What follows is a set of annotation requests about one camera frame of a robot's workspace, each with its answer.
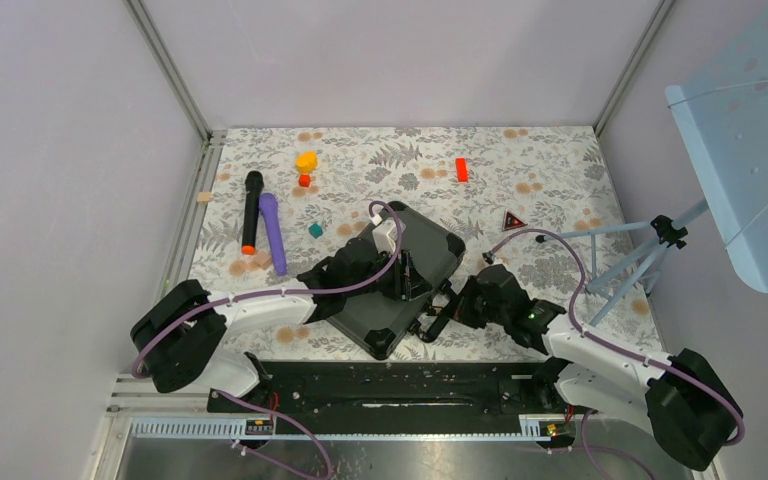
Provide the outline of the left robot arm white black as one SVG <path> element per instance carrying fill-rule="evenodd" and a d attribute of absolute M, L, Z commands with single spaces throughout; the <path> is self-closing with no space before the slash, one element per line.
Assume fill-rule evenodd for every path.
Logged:
<path fill-rule="evenodd" d="M 256 411 L 269 401 L 271 387 L 252 355 L 221 351 L 227 337 L 325 320 L 342 312 L 353 297 L 379 294 L 407 303 L 431 289 L 408 250 L 381 251 L 373 241 L 359 238 L 268 290 L 222 294 L 185 280 L 132 327 L 137 358 L 131 374 L 150 379 L 160 393 L 191 384 L 222 390 L 245 410 Z"/>

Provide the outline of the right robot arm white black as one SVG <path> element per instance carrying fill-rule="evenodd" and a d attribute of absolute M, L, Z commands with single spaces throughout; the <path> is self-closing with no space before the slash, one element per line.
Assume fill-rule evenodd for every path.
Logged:
<path fill-rule="evenodd" d="M 600 333 L 570 307 L 530 297 L 501 263 L 470 276 L 418 336 L 432 342 L 451 321 L 498 325 L 517 345 L 545 355 L 523 394 L 543 410 L 606 413 L 650 434 L 687 468 L 707 469 L 745 432 L 740 407 L 701 354 L 636 349 Z"/>

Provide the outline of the black poker chip case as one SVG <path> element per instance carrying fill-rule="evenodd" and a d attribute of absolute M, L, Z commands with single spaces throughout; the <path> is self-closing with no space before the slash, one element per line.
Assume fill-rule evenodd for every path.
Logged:
<path fill-rule="evenodd" d="M 400 201 L 389 203 L 402 225 L 402 243 L 393 265 L 375 283 L 343 295 L 342 310 L 328 323 L 375 360 L 385 360 L 409 332 L 431 300 L 451 290 L 450 278 L 464 257 L 465 242 L 456 234 Z M 367 226 L 337 251 L 326 267 L 338 286 L 349 286 L 377 274 L 392 252 L 379 249 L 374 233 L 395 226 L 389 212 L 382 222 Z"/>

